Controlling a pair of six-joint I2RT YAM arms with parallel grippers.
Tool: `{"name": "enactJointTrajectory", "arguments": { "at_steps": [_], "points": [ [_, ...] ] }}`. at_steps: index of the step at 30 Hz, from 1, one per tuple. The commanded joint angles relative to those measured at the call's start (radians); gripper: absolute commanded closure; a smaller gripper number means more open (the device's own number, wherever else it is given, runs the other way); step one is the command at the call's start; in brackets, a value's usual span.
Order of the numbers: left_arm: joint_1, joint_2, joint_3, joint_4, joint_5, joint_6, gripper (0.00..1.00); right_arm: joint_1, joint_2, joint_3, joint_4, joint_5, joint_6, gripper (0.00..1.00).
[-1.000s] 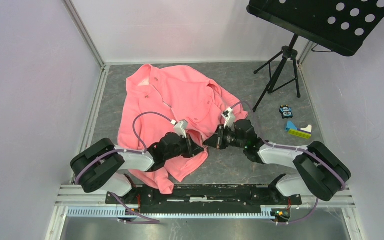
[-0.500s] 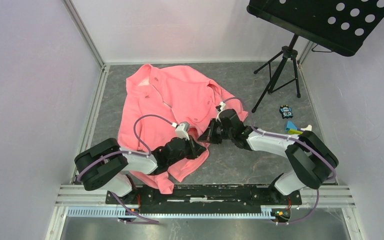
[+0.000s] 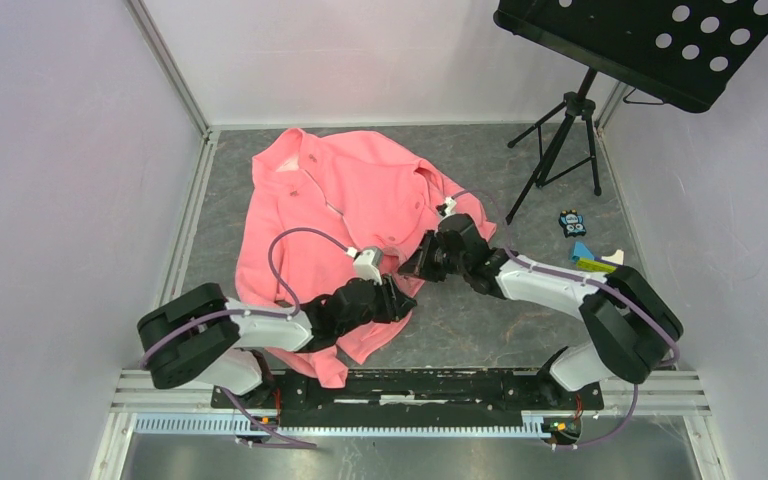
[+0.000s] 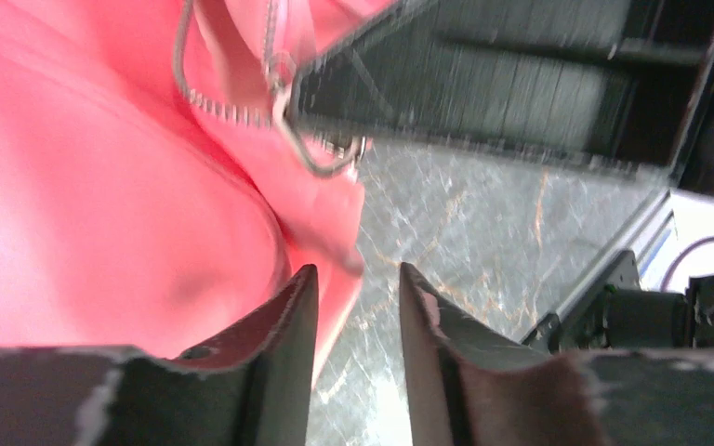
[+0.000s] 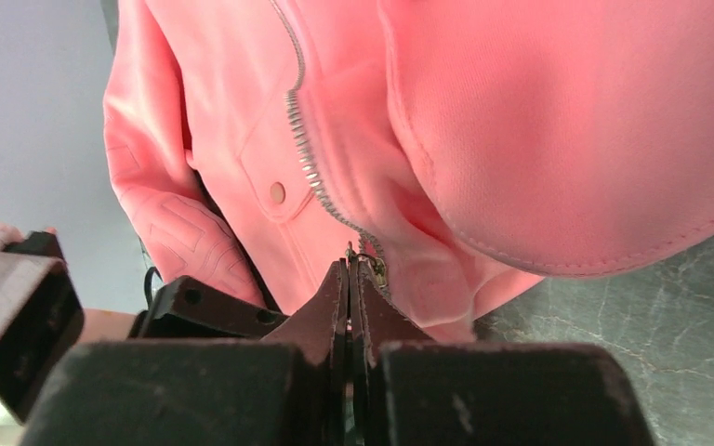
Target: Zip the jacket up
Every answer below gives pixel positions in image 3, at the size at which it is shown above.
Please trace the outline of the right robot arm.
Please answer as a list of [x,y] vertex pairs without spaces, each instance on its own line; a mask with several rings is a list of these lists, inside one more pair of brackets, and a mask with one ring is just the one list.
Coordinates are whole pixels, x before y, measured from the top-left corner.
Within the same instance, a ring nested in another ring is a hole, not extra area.
[[633,385],[679,358],[683,326],[639,271],[609,273],[546,265],[510,248],[495,248],[472,217],[453,214],[427,231],[400,274],[429,282],[462,277],[477,293],[523,301],[583,322],[589,338],[565,347],[541,368],[540,400],[562,408],[585,386],[610,377]]

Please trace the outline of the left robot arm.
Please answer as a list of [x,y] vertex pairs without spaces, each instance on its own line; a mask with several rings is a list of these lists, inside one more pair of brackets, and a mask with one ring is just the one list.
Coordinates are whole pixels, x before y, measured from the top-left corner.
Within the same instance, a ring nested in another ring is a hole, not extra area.
[[243,304],[205,283],[138,321],[140,366],[157,389],[213,382],[262,407],[273,397],[274,381],[258,349],[318,352],[362,327],[397,323],[416,305],[389,275],[353,278],[298,307]]

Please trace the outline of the pink zip-up jacket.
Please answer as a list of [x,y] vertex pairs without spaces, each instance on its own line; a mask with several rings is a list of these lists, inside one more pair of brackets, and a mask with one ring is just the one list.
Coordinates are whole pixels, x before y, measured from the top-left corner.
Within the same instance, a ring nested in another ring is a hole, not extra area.
[[308,302],[355,272],[346,247],[378,247],[395,274],[437,227],[435,207],[454,197],[484,238],[496,226],[482,203],[428,160],[374,131],[319,137],[283,132],[252,160],[235,287],[259,306]]

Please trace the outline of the white object behind arm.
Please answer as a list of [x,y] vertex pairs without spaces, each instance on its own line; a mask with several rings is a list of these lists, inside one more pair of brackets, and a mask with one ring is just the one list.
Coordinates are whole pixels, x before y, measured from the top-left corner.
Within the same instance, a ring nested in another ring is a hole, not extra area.
[[599,260],[608,264],[624,265],[625,252],[622,249],[617,249],[610,255],[601,256]]

